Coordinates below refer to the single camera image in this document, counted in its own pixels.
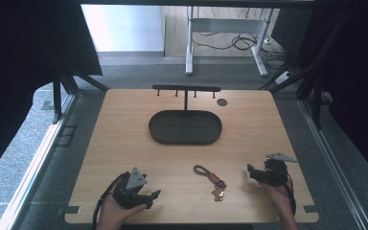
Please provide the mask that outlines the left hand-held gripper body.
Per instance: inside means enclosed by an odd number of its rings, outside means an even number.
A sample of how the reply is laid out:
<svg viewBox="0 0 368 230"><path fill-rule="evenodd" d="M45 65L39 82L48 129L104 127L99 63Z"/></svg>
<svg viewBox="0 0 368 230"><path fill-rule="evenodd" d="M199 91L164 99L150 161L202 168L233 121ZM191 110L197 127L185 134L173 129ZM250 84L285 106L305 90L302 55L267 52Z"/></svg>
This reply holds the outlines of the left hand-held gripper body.
<svg viewBox="0 0 368 230"><path fill-rule="evenodd" d="M124 172L118 177L113 198L122 208L131 209L146 204L147 197L139 195L140 190L146 185L143 184L142 179L142 174L136 167L131 172Z"/></svg>

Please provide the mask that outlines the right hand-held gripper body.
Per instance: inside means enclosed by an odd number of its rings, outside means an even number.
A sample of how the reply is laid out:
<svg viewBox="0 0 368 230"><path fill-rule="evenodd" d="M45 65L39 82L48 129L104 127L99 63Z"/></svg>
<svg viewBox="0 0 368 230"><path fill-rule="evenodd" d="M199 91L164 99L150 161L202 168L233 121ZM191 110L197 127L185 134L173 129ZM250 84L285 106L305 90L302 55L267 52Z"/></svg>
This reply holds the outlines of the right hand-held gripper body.
<svg viewBox="0 0 368 230"><path fill-rule="evenodd" d="M264 170L256 178L273 187L283 186L288 182L287 162L296 163L297 160L284 153L269 153L264 161Z"/></svg>

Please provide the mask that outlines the person's right hand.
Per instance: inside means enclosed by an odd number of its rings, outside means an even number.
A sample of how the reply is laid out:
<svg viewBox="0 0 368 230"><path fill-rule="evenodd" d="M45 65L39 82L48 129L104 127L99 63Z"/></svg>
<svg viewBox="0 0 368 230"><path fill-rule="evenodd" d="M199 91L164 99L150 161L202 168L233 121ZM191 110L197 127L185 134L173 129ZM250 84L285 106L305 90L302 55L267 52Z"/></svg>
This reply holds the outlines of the person's right hand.
<svg viewBox="0 0 368 230"><path fill-rule="evenodd" d="M291 201L284 187L273 187L264 183L262 183L261 186L270 197L274 207L280 215L291 215L293 217Z"/></svg>

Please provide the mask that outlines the person's left hand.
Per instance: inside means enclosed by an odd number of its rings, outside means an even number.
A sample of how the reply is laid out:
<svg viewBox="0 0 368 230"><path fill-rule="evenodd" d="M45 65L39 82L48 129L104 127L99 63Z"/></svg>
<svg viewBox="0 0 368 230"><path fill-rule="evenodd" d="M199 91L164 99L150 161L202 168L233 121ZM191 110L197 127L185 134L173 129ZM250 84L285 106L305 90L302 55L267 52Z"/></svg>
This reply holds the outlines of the person's left hand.
<svg viewBox="0 0 368 230"><path fill-rule="evenodd" d="M147 208L146 204L138 205L131 209L119 206L112 195L107 195L100 209L99 220L95 230L119 230L124 222Z"/></svg>

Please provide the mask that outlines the black key stand with tray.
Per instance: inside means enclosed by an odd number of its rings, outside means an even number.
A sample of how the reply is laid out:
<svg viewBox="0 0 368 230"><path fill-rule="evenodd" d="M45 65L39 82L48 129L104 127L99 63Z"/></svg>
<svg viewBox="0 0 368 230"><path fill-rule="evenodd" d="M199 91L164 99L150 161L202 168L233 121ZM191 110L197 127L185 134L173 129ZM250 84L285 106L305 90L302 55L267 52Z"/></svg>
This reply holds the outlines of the black key stand with tray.
<svg viewBox="0 0 368 230"><path fill-rule="evenodd" d="M164 145L211 145L221 135L222 122L218 115L206 110L188 108L189 92L212 92L213 98L221 90L215 86L166 85L152 86L160 95L161 90L173 90L175 95L184 92L184 108L182 110L161 110L149 120L151 138Z"/></svg>

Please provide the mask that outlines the white power strip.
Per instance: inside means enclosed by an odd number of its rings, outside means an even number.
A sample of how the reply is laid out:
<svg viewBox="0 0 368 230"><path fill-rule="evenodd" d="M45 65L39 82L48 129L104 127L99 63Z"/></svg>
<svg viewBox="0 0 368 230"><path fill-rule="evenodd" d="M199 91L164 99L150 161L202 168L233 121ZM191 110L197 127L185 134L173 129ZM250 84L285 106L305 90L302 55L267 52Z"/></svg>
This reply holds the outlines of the white power strip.
<svg viewBox="0 0 368 230"><path fill-rule="evenodd" d="M275 83L276 84L280 84L286 80L288 80L290 77L292 76L292 74L289 71L284 72L283 74L281 74L276 80Z"/></svg>

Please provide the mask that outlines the black metal stand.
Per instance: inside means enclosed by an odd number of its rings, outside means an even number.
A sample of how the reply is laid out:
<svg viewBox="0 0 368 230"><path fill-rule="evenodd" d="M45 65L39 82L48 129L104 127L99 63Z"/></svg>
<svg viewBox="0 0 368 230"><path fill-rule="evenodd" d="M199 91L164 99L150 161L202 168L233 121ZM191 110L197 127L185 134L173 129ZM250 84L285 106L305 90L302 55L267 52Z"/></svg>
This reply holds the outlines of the black metal stand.
<svg viewBox="0 0 368 230"><path fill-rule="evenodd" d="M310 93L313 93L311 120L318 128L321 128L320 110L323 89L321 68L324 65L326 55L330 52L334 41L346 21L346 13L341 12L336 15L325 25L319 35L301 54L282 64L273 77L260 87L260 90L276 93L297 81L302 81L295 95L298 99L306 99ZM307 67L280 84L273 86L273 83L285 73L290 66L300 64L301 62L306 62Z"/></svg>
<svg viewBox="0 0 368 230"><path fill-rule="evenodd" d="M79 87L74 80L75 76L88 82L89 84L93 85L103 92L106 92L108 90L107 86L93 79L88 74L84 74L81 71L77 71L73 67L66 67L65 65L61 64L57 57L53 58L53 63L56 70L53 78L54 124L57 124L63 116L61 88L64 88L66 93L69 95L77 95L79 93Z"/></svg>

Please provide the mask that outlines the black curtain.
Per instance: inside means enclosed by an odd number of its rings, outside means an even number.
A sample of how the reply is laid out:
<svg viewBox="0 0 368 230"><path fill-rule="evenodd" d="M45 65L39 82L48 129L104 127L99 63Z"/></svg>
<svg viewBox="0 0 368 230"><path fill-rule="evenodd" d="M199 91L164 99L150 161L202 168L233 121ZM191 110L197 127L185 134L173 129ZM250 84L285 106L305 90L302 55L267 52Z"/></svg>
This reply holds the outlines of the black curtain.
<svg viewBox="0 0 368 230"><path fill-rule="evenodd" d="M0 158L39 87L64 74L102 69L81 5L68 0L0 0Z"/></svg>
<svg viewBox="0 0 368 230"><path fill-rule="evenodd" d="M328 91L333 101L330 113L341 130L355 145L368 164L368 0L345 0L346 9L283 9L279 14L280 37L296 40L303 65L313 62L326 37L342 25L331 42L316 78L306 78L305 90L315 83Z"/></svg>

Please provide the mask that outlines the keychain with green loop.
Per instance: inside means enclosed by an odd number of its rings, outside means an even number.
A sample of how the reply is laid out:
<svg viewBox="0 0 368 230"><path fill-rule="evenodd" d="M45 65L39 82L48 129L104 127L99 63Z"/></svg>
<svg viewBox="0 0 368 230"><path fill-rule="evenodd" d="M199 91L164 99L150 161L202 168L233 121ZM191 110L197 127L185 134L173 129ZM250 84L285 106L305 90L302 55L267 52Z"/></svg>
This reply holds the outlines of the keychain with green loop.
<svg viewBox="0 0 368 230"><path fill-rule="evenodd" d="M214 190L212 191L212 195L214 196L214 201L223 201L225 189L227 187L226 183L221 180L216 174L210 172L201 165L194 165L193 170L196 174L207 177L213 183Z"/></svg>

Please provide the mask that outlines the white desk frame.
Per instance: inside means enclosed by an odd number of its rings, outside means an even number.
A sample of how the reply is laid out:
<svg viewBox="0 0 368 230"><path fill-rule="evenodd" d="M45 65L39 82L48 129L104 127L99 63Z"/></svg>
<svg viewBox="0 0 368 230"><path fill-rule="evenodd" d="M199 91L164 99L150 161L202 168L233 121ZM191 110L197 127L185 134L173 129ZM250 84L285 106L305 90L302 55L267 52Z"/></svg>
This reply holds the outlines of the white desk frame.
<svg viewBox="0 0 368 230"><path fill-rule="evenodd" d="M268 9L263 19L197 18L194 17L194 7L189 7L185 73L189 76L193 73L193 33L253 34L258 36L257 44L250 51L260 75L266 77L261 50L273 12L273 9Z"/></svg>

